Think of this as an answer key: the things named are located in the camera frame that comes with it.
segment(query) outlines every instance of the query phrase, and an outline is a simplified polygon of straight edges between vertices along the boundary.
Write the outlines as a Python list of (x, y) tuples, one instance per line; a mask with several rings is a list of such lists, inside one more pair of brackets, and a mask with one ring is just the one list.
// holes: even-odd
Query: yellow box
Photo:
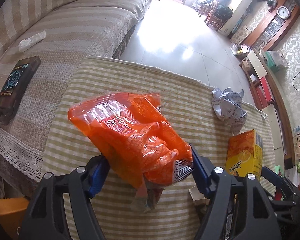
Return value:
[(262, 136), (254, 129), (231, 137), (228, 142), (226, 171), (239, 177), (253, 173), (260, 180), (262, 147)]

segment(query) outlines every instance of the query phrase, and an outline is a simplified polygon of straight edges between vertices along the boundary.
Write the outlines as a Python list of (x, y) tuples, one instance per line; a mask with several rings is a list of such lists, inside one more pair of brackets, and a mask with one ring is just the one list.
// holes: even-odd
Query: white tissue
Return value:
[(42, 41), (46, 37), (46, 31), (43, 31), (41, 33), (37, 33), (36, 35), (33, 35), (30, 38), (27, 38), (25, 40), (22, 40), (19, 43), (19, 52), (24, 52), (30, 47), (32, 47), (34, 44), (37, 44), (39, 41)]
[(233, 135), (237, 135), (247, 119), (247, 112), (241, 108), (243, 89), (240, 93), (231, 88), (221, 91), (219, 88), (212, 91), (212, 107), (217, 117), (231, 126)]

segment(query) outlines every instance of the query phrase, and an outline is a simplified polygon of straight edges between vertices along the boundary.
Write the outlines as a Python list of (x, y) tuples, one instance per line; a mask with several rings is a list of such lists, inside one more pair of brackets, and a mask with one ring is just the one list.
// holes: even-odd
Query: lace trim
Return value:
[(1, 128), (0, 154), (23, 174), (40, 181), (43, 152), (25, 145)]

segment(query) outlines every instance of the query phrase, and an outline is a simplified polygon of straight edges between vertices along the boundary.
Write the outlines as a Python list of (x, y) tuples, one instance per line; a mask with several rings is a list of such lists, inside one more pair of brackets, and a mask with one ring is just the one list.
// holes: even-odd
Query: clock face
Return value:
[(284, 6), (280, 6), (278, 8), (277, 13), (278, 13), (279, 17), (282, 18), (282, 19), (287, 19), (290, 16), (289, 10)]

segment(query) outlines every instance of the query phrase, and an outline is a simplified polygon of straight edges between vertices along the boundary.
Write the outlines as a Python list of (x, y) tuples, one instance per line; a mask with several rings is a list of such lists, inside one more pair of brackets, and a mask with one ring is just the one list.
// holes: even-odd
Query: tile floor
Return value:
[(172, 71), (205, 84), (240, 92), (253, 104), (249, 82), (229, 49), (230, 41), (208, 27), (205, 16), (171, 0), (154, 0), (120, 59)]

